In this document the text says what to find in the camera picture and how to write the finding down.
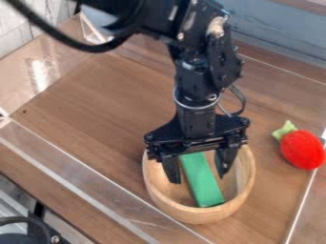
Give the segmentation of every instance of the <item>round wooden bowl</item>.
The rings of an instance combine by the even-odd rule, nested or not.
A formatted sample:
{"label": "round wooden bowl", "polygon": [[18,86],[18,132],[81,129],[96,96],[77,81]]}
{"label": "round wooden bowl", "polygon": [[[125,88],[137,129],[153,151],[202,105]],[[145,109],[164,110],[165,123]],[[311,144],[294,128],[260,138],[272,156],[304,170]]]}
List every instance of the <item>round wooden bowl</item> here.
{"label": "round wooden bowl", "polygon": [[161,164],[148,160],[145,153],[143,157],[144,180],[153,203],[173,219],[189,224],[216,222],[230,216],[244,203],[255,181],[255,159],[248,146],[239,150],[231,171],[223,180],[216,173],[214,152],[206,152],[206,157],[226,198],[224,204],[210,208],[196,207],[183,173],[181,184],[169,183]]}

